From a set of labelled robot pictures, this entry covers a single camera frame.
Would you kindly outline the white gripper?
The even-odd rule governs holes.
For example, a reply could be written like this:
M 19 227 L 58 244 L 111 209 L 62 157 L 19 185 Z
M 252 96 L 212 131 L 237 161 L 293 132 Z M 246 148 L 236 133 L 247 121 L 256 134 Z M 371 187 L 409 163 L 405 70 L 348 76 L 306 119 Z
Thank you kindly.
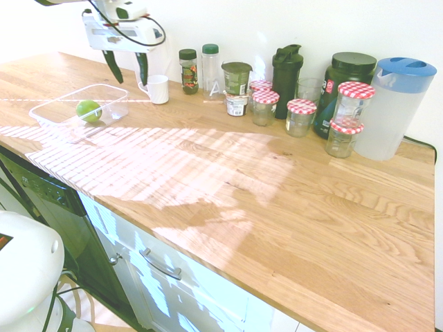
M 138 81 L 147 85 L 149 64 L 147 52 L 161 45 L 166 34 L 153 19 L 142 17 L 135 21 L 119 21 L 113 26 L 93 15 L 84 15 L 82 21 L 90 47 L 101 50 L 105 61 L 119 84 L 124 82 L 123 75 L 116 63 L 113 51 L 136 53 Z

